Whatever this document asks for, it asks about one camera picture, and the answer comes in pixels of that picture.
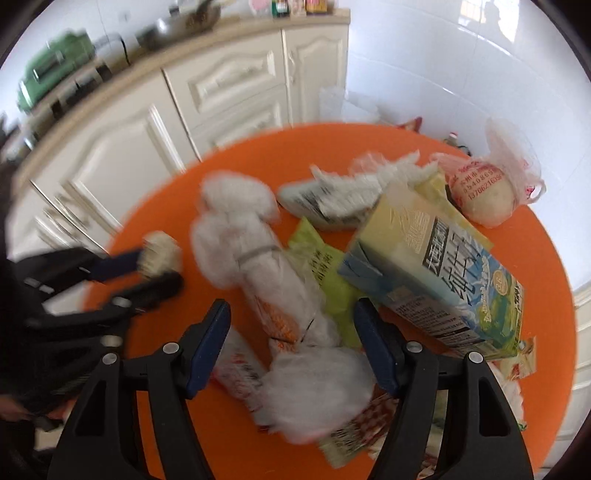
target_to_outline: bag of food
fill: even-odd
[[[289,241],[288,255],[306,263],[324,292],[324,313],[336,323],[343,346],[361,348],[353,324],[353,306],[364,296],[337,272],[345,253],[325,244],[308,219],[303,218]]]
[[[266,373],[248,343],[230,327],[213,368],[212,379],[246,405],[261,430],[272,426],[269,412],[262,402],[262,379]]]
[[[537,202],[545,193],[540,162],[525,135],[512,123],[488,119],[486,157],[466,160],[436,153],[452,198],[470,220],[487,228],[508,220],[519,205]]]
[[[320,287],[311,274],[294,269],[263,221],[277,210],[269,187],[250,177],[214,174],[204,180],[202,193],[212,210],[191,229],[197,265],[218,288],[242,287],[272,353],[340,345],[334,321],[323,313]]]

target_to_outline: metal screw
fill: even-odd
[[[423,346],[419,342],[408,342],[407,350],[411,353],[421,353],[423,351]]]
[[[125,309],[131,307],[131,300],[125,299],[123,297],[115,297],[111,303],[113,305],[116,305],[118,307],[123,307]]]
[[[123,345],[123,339],[117,335],[105,335],[100,339],[100,342],[108,348],[117,348]]]
[[[107,353],[103,357],[103,363],[105,365],[113,365],[117,361],[117,355],[115,353]]]
[[[474,362],[475,364],[481,364],[484,361],[483,356],[478,352],[470,352],[468,358],[470,359],[470,362]]]
[[[162,347],[162,350],[164,351],[164,353],[167,353],[167,354],[169,354],[169,355],[170,355],[171,353],[176,353],[176,352],[178,352],[178,349],[179,349],[179,348],[180,348],[180,347],[178,346],[178,344],[177,344],[177,343],[170,342],[170,343],[167,343],[166,345],[164,345],[164,346]]]

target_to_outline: white tile wall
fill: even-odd
[[[341,0],[352,10],[348,88],[423,133],[488,151],[484,122],[521,127],[544,169],[532,207],[573,289],[591,280],[591,82],[531,0]]]

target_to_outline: food package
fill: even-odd
[[[268,430],[272,426],[262,400],[262,379],[266,373],[267,370],[244,338],[230,327],[213,368],[212,379],[246,405],[261,430]]]
[[[521,380],[536,371],[535,337],[522,340],[518,345],[517,356],[495,362],[506,380]]]
[[[383,442],[397,406],[398,400],[381,391],[353,420],[322,438],[320,450],[330,466],[341,468],[363,450],[371,451],[376,443]]]
[[[367,357],[351,348],[302,347],[279,353],[264,378],[265,405],[288,442],[314,442],[369,404],[375,378]]]
[[[316,228],[357,228],[389,182],[398,180],[415,186],[437,172],[434,164],[417,166],[419,158],[418,150],[394,162],[368,153],[353,162],[350,176],[326,173],[312,166],[314,180],[284,185],[278,194],[279,202],[296,217],[308,218]]]
[[[326,297],[324,312],[336,322],[343,346],[361,348],[352,312],[355,302],[363,294],[338,274],[345,253],[325,244],[312,224],[304,218],[289,240],[288,254],[303,260],[311,269]]]
[[[445,172],[452,197],[462,213],[493,228],[511,217],[519,205],[540,199],[546,186],[530,143],[507,121],[488,119],[487,157],[466,160],[447,154],[431,159]]]
[[[294,352],[300,345],[340,345],[334,321],[323,313],[320,287],[311,274],[306,277],[293,268],[261,219],[262,215],[273,218],[277,210],[270,189],[249,177],[231,177],[231,188],[224,174],[203,182],[203,192],[208,192],[205,203],[220,210],[202,214],[191,230],[202,274],[218,288],[242,287],[270,338],[273,354]]]
[[[446,193],[445,176],[437,172],[427,180],[415,185],[414,190],[433,205],[437,205],[446,216],[453,220],[460,228],[464,229],[484,248],[490,251],[493,243],[480,233],[466,218],[449,202]]]
[[[339,274],[461,355],[517,354],[522,285],[405,184],[388,186]]]

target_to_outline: white packaging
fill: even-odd
[[[213,181],[218,188],[209,178],[203,182],[206,203],[226,211],[207,212],[192,227],[191,245],[202,274],[218,288],[243,288],[271,338],[273,353],[296,351],[300,345],[340,345],[334,321],[322,313],[320,287],[295,271],[260,218],[277,209],[274,197],[270,205],[269,188],[235,174],[231,182],[219,174]]]
[[[375,378],[350,348],[280,353],[264,378],[265,405],[288,442],[310,443],[337,430],[369,404]]]
[[[264,430],[272,426],[268,410],[262,402],[262,379],[266,373],[244,338],[230,327],[212,378],[222,384],[231,396],[244,402],[255,424]]]

